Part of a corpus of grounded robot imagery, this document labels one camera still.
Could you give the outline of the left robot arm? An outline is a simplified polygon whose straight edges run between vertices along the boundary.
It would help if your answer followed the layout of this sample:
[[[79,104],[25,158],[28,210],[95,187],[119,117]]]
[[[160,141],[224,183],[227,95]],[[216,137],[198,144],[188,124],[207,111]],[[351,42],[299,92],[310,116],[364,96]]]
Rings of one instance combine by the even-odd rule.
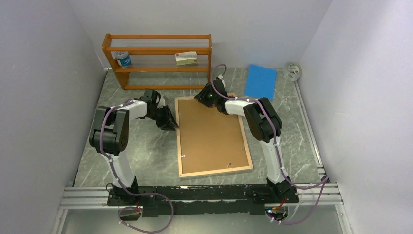
[[[139,202],[137,178],[131,170],[125,149],[129,141],[130,122],[146,118],[154,120],[161,130],[175,131],[179,128],[165,99],[152,89],[146,89],[140,98],[130,98],[117,106],[96,109],[89,144],[103,156],[113,177],[108,205],[135,205]]]

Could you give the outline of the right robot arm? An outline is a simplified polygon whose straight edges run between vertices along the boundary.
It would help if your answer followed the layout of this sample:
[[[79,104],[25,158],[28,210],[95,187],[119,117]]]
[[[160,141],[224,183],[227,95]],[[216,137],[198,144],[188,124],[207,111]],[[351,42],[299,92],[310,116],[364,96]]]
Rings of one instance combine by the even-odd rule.
[[[206,107],[215,106],[223,114],[246,118],[253,137],[263,150],[267,168],[264,192],[253,192],[253,195],[272,202],[297,203],[297,190],[288,182],[290,178],[279,147],[282,121],[268,98],[251,100],[231,97],[225,90],[224,81],[219,78],[206,84],[194,98]]]

